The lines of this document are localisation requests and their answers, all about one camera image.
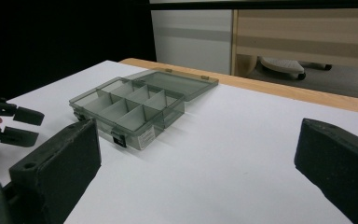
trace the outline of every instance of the transparent plastic lid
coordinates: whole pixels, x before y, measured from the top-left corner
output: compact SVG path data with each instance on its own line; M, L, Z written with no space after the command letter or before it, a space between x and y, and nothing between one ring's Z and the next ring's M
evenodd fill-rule
M193 100L219 82L217 78L179 73L162 68L145 71L135 80L164 90L182 93L185 96L185 101Z

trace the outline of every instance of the floor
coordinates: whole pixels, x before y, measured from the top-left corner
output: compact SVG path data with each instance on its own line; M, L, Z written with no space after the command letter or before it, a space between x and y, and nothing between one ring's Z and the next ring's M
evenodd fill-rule
M333 65L331 70L326 71L324 64L303 62L300 64L307 74L304 80L297 80L295 74L269 70L260 62L257 62L255 70L248 75L248 78L358 98L358 68Z

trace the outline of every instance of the compartment box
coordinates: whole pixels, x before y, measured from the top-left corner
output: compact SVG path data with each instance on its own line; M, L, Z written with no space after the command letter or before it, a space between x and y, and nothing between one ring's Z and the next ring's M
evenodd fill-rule
M69 101L78 119L96 119L98 129L115 143L144 149L185 113L189 101L218 80L153 69L117 77Z

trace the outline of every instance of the white label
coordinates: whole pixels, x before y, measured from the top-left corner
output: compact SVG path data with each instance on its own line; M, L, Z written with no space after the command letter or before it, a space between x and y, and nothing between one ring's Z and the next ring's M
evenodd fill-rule
M154 126L152 126L149 130L138 136L139 147L141 149L146 148L151 142L153 142L153 140L155 140L155 138L156 134Z

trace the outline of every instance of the white tabletop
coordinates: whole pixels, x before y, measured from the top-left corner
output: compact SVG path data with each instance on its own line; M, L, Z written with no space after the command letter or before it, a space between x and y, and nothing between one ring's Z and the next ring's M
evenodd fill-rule
M143 68L103 62L10 100L45 114L34 147L0 144L8 168L77 122L69 100ZM294 165L303 118L358 135L358 113L219 84L145 150L100 137L102 167L65 223L351 223Z

